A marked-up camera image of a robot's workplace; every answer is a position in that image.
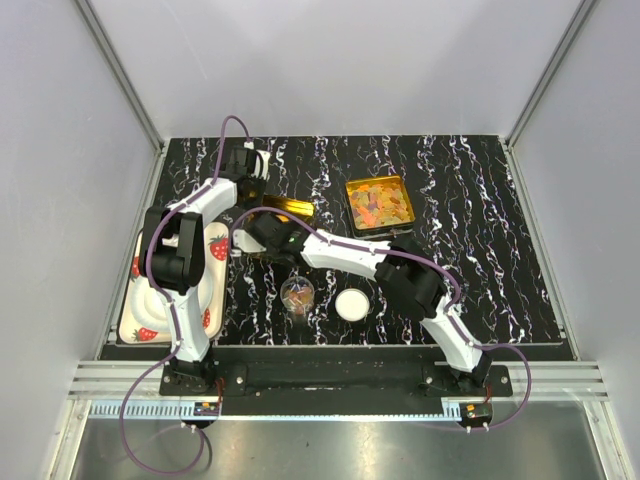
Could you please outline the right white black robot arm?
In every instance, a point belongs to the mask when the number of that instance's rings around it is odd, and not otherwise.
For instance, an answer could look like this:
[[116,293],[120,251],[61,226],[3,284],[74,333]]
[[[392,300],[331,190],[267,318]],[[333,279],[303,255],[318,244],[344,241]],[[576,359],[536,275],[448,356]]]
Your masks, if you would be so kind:
[[411,237],[352,239],[315,230],[301,220],[284,222],[273,210],[263,209],[232,238],[234,247],[247,254],[376,282],[389,305],[420,323],[440,347],[460,393],[472,397],[488,387],[492,360],[453,310],[460,286]]

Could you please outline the gold tin with lollipops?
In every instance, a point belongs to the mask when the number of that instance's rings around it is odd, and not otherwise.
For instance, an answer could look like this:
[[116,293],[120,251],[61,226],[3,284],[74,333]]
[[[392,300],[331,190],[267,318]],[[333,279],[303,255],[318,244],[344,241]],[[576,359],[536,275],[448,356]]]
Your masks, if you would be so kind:
[[[264,207],[269,207],[269,208],[275,208],[278,210],[282,210],[292,216],[295,216],[296,218],[298,218],[302,223],[305,223],[306,225],[309,225],[313,219],[314,219],[314,214],[315,214],[315,207],[312,203],[307,202],[307,201],[302,201],[302,200],[296,200],[296,199],[291,199],[291,198],[286,198],[286,197],[278,197],[278,196],[271,196],[271,195],[266,195],[263,198],[263,206]],[[288,222],[291,219],[289,217],[287,217],[286,215],[282,214],[282,213],[276,213],[276,212],[272,212],[272,211],[260,211],[257,213],[252,213],[248,216],[247,221],[243,224],[243,226],[239,229],[243,229],[245,231],[247,231],[249,233],[249,221],[252,219],[252,217],[255,214],[258,213],[263,213],[263,212],[270,212],[273,214],[276,214],[278,218],[280,218],[283,222]],[[305,241],[308,239],[308,237],[311,235],[311,233],[309,232],[308,228],[305,228]],[[285,265],[289,265],[289,266],[300,266],[303,264],[303,260],[301,263],[281,263],[281,264],[285,264]]]

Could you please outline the black marble pattern mat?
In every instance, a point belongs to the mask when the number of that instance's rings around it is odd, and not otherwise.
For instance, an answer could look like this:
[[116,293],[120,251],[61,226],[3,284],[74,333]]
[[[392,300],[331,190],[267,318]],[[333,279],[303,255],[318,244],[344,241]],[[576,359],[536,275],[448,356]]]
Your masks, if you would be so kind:
[[[315,224],[350,235],[345,185],[399,175],[425,254],[459,282],[455,309],[482,343],[553,345],[561,332],[502,145],[495,136],[259,137],[268,151],[267,192],[306,200]],[[287,319],[280,299],[294,270],[247,256],[229,263],[221,345],[410,345],[429,336],[378,286],[335,270],[309,270],[315,303],[306,322]],[[345,289],[369,299],[367,316],[347,322],[335,299]]]

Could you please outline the aluminium rail base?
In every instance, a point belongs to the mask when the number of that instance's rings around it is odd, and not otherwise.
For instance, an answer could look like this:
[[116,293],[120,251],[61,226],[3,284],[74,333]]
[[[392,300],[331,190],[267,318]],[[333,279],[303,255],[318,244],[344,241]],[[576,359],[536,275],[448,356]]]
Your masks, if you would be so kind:
[[608,394],[593,362],[499,362],[487,387],[457,393],[443,364],[420,362],[251,362],[219,369],[222,386],[173,384],[146,362],[86,361],[69,398],[93,418],[181,421],[457,422],[477,407],[520,409],[533,402],[602,402]]

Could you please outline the aluminium frame post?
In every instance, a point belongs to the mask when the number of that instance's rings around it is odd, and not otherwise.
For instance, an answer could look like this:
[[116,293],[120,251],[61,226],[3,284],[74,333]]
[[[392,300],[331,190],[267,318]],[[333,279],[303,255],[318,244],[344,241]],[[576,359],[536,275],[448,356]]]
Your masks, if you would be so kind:
[[73,4],[78,10],[132,113],[136,117],[145,137],[156,152],[160,151],[164,145],[164,140],[155,127],[147,109],[144,107],[93,2],[89,0],[74,0]]
[[505,145],[513,149],[524,133],[536,109],[543,100],[547,90],[553,83],[564,61],[568,57],[573,45],[578,40],[582,30],[599,4],[598,0],[581,0],[565,27],[560,39],[542,70],[531,94],[518,115],[514,126],[504,138]]

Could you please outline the clear plastic jar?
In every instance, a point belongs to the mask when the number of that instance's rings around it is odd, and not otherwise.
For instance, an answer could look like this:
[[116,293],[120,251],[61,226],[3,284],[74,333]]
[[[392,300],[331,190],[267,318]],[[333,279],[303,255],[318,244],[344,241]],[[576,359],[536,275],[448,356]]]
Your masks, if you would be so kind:
[[310,280],[303,276],[288,278],[280,289],[280,299],[286,317],[294,325],[306,322],[314,307],[315,289]]

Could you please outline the small clear cup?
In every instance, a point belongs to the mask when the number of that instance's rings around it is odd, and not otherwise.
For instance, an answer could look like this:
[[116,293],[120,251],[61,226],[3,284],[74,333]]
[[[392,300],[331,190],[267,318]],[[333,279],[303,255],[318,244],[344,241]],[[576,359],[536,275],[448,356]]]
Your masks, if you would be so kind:
[[162,245],[163,246],[176,248],[178,246],[178,243],[179,243],[179,236],[178,235],[173,235],[170,238],[163,238],[162,239]]

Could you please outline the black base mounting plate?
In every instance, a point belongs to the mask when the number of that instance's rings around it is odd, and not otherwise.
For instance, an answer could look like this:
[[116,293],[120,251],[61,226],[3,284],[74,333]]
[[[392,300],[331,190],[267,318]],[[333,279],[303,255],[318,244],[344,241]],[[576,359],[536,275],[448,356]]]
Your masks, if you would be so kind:
[[223,414],[241,417],[428,416],[444,415],[443,399],[527,402],[533,377],[525,358],[509,348],[487,354],[482,388],[462,389],[437,348],[339,346],[213,347],[200,367],[170,362],[147,377],[145,364],[118,362],[97,390],[114,398],[219,394]]

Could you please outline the white paper plate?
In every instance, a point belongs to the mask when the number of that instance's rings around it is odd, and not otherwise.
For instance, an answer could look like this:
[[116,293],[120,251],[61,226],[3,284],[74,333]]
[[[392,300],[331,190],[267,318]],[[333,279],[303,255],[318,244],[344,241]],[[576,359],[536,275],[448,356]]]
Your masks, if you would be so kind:
[[[198,285],[198,304],[203,315],[204,327],[208,327],[210,315],[207,313],[213,296],[213,281],[208,270],[205,271]],[[169,331],[167,316],[156,291],[149,285],[145,277],[139,276],[133,280],[130,310],[133,318],[142,326],[158,333]]]

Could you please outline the strawberry pattern tray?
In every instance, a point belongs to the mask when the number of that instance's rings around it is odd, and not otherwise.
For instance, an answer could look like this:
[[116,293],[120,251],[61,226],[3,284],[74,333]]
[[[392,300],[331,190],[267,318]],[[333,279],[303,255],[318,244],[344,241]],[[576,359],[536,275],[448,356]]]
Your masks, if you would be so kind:
[[[229,247],[228,228],[223,223],[213,222],[204,229],[205,237],[205,270],[209,271],[213,281],[213,296],[207,313],[210,315],[209,326],[204,327],[204,332],[209,339],[218,334],[222,328],[222,317],[226,295],[227,256]],[[126,345],[151,345],[169,343],[170,331],[158,333],[142,327],[134,318],[130,310],[132,298],[133,280],[142,276],[139,269],[139,253],[141,247],[141,235],[138,236],[131,271],[127,283],[127,290],[122,307],[119,326],[117,330],[118,342]]]

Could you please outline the white jar lid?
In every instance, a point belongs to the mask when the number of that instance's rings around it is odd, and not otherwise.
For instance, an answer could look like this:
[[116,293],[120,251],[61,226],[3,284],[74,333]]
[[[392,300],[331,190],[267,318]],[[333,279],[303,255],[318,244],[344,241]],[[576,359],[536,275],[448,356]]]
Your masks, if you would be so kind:
[[337,314],[347,322],[363,320],[369,313],[369,308],[368,297],[359,289],[345,289],[335,299]]

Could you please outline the right aluminium frame post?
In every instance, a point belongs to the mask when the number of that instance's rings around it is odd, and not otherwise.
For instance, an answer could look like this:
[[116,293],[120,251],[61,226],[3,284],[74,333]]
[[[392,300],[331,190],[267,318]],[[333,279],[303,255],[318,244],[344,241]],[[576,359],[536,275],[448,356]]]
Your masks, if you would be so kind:
[[536,109],[543,100],[547,90],[553,83],[564,61],[568,57],[573,45],[578,40],[582,30],[599,4],[598,0],[581,0],[565,27],[560,39],[542,70],[531,94],[518,115],[514,126],[504,138],[505,145],[513,149],[524,133]]

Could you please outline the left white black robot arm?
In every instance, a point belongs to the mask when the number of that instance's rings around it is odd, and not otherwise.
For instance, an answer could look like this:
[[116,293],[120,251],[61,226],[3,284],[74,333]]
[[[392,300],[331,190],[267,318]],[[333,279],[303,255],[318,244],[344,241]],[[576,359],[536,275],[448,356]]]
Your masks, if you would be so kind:
[[215,386],[216,372],[203,363],[210,342],[197,298],[204,275],[205,227],[232,208],[262,204],[271,154],[247,142],[218,158],[214,176],[190,195],[168,206],[149,208],[144,216],[139,271],[148,279],[168,316],[170,361],[185,365],[181,384],[196,396]]

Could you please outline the gold tin with gummies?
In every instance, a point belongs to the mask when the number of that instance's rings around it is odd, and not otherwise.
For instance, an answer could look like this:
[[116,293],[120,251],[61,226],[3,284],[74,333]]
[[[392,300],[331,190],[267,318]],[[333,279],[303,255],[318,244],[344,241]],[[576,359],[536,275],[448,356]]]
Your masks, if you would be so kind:
[[345,195],[355,237],[383,238],[413,230],[415,213],[399,175],[348,181]]

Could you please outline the left aluminium frame post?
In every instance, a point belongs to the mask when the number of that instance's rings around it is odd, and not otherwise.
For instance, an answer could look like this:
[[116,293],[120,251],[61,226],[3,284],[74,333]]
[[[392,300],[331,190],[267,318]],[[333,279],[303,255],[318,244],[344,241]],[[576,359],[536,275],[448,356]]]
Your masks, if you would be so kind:
[[74,0],[73,4],[78,10],[132,113],[136,117],[145,137],[156,152],[160,151],[164,145],[164,140],[155,127],[147,109],[144,107],[93,2],[89,0]]

